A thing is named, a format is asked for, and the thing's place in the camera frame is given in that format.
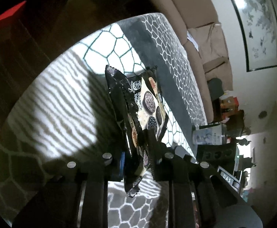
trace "snack bag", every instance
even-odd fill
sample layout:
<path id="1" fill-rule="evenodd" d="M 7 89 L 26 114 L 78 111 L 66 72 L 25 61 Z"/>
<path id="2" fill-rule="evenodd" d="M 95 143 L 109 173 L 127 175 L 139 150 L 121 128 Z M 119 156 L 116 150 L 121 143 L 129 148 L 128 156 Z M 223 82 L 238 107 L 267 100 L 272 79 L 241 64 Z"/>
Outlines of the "snack bag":
<path id="1" fill-rule="evenodd" d="M 143 130 L 152 131 L 156 140 L 161 141 L 168 116 L 157 83 L 156 67 L 128 78 L 107 65 L 105 75 L 116 120 L 128 147 L 124 167 L 125 191 L 134 197 L 146 170 L 156 163 L 151 159 L 150 148 L 153 147 L 148 146 L 148 137 Z"/>

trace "floor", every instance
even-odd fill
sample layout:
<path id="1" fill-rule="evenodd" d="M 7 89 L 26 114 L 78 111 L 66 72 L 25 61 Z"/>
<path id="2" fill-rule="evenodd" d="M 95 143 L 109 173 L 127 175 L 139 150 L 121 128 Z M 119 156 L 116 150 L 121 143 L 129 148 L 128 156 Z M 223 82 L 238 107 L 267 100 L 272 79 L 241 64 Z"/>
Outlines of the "floor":
<path id="1" fill-rule="evenodd" d="M 45 0 L 27 3 L 20 19 L 0 30 L 0 123 L 46 66 L 80 39 L 144 13 L 129 0 Z"/>

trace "box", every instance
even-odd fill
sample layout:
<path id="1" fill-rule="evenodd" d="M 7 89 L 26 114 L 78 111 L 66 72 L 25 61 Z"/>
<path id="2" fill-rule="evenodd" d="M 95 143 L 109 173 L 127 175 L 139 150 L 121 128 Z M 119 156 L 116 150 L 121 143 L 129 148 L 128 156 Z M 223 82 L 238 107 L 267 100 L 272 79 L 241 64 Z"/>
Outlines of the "box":
<path id="1" fill-rule="evenodd" d="M 221 113 L 222 119 L 226 119 L 226 117 L 230 117 L 238 112 L 239 102 L 236 97 L 228 97 L 226 99 L 221 100 Z"/>

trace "beige sofa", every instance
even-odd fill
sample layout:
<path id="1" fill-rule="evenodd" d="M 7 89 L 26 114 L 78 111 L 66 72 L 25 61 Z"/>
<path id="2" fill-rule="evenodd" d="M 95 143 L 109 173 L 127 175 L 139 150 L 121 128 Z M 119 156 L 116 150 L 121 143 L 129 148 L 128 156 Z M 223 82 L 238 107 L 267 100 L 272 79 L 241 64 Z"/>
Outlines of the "beige sofa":
<path id="1" fill-rule="evenodd" d="M 233 90 L 228 50 L 211 0 L 150 0 L 163 13 L 187 52 L 202 97 L 207 122 L 214 118 L 207 81 L 219 78 L 223 90 Z M 198 50 L 187 39 L 197 42 Z"/>

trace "picture frame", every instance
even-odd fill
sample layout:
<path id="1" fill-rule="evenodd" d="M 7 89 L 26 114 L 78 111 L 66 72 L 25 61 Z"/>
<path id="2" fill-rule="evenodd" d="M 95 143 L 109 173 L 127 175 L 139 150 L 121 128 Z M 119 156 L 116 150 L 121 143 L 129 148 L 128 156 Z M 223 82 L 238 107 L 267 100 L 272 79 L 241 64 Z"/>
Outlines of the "picture frame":
<path id="1" fill-rule="evenodd" d="M 246 71 L 277 67 L 277 15 L 272 0 L 231 0 L 245 49 Z"/>

